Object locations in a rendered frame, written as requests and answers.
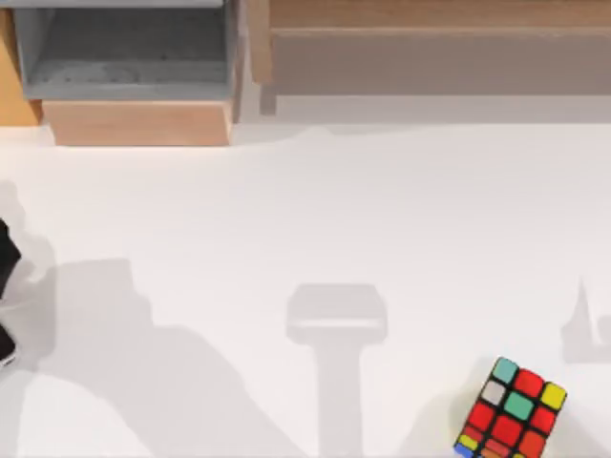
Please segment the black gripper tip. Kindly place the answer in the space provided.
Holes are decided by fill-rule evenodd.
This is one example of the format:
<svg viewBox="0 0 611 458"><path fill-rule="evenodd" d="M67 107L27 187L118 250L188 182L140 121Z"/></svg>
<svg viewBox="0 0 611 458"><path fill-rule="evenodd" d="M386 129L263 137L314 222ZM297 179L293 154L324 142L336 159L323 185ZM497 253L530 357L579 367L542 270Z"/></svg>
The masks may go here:
<svg viewBox="0 0 611 458"><path fill-rule="evenodd" d="M5 292L21 252L10 236L9 226L0 219L0 301ZM0 322L0 368L11 363L15 358L16 343L9 331Z"/></svg>

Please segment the wooden cupboard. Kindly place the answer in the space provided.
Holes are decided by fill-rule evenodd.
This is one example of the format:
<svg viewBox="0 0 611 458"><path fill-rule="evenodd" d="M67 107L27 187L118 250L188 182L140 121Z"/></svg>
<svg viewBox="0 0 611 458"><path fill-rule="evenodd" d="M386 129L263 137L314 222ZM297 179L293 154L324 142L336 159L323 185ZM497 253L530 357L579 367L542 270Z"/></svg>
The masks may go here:
<svg viewBox="0 0 611 458"><path fill-rule="evenodd" d="M0 9L0 127L36 127L42 117L41 101L23 95L12 12Z"/></svg>

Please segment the wooden open shelf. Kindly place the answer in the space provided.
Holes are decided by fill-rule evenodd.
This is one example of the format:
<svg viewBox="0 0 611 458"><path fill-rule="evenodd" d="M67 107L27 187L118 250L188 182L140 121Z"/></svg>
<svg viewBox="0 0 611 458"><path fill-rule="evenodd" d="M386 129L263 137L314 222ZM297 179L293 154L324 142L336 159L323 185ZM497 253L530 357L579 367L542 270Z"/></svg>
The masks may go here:
<svg viewBox="0 0 611 458"><path fill-rule="evenodd" d="M611 95L611 0L244 3L266 114L280 95Z"/></svg>

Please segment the pale wooden drawer front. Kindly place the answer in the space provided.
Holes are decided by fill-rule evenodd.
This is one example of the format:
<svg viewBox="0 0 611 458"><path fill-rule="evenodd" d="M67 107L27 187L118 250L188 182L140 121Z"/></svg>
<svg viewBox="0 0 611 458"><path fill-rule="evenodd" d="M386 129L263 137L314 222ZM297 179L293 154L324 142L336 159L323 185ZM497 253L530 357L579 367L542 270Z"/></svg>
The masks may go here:
<svg viewBox="0 0 611 458"><path fill-rule="evenodd" d="M231 101L45 100L46 120L61 146L226 146Z"/></svg>

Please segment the multicoloured puzzle cube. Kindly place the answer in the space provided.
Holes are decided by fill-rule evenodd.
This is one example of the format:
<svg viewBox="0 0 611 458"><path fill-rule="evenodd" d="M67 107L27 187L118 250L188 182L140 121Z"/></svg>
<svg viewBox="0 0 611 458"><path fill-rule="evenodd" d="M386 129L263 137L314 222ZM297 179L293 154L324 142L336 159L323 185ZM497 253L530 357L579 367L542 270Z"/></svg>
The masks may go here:
<svg viewBox="0 0 611 458"><path fill-rule="evenodd" d="M453 443L458 458L542 458L566 389L499 357Z"/></svg>

